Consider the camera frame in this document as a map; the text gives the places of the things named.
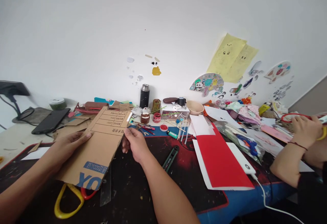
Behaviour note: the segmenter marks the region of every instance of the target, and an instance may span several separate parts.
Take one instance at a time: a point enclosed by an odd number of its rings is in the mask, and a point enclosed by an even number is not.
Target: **yellow paper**
[[[258,51],[258,49],[245,44],[223,80],[229,83],[237,83]]]
[[[212,58],[207,72],[217,73],[221,75],[225,81],[231,66],[245,44],[246,40],[236,38],[227,33],[216,54]]]

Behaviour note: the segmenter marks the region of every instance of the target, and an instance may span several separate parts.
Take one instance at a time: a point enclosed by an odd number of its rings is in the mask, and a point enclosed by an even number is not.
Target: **black thermos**
[[[141,88],[140,107],[149,107],[150,87],[148,84],[143,84]]]

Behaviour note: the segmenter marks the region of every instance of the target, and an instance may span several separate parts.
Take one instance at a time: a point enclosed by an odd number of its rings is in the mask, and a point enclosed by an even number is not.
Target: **bowl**
[[[196,101],[187,101],[186,106],[190,110],[191,115],[199,115],[204,111],[204,106]]]

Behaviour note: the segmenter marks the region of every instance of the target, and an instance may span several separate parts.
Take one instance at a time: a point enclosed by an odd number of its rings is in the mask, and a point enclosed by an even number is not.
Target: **yellow scissors handle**
[[[64,194],[64,191],[66,189],[66,186],[69,187],[69,189],[75,193],[75,195],[79,198],[79,200],[81,201],[81,203],[79,204],[79,206],[77,207],[76,210],[74,210],[73,212],[70,212],[70,213],[64,213],[60,210],[60,201],[61,201],[61,198],[62,198],[62,195]],[[84,198],[81,194],[81,192],[72,184],[68,184],[68,183],[65,183],[62,188],[61,188],[61,191],[57,197],[57,200],[56,200],[56,203],[54,205],[54,214],[57,218],[59,219],[67,219],[69,217],[72,217],[73,215],[75,215],[80,209],[81,207],[83,206],[84,204]]]
[[[327,136],[327,127],[323,127],[323,135],[322,137],[318,138],[317,140],[322,140]]]

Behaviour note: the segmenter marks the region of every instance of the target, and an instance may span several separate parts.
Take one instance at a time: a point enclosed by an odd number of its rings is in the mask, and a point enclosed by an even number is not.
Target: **green container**
[[[67,107],[66,101],[64,98],[57,98],[49,100],[49,105],[52,110],[61,110]]]

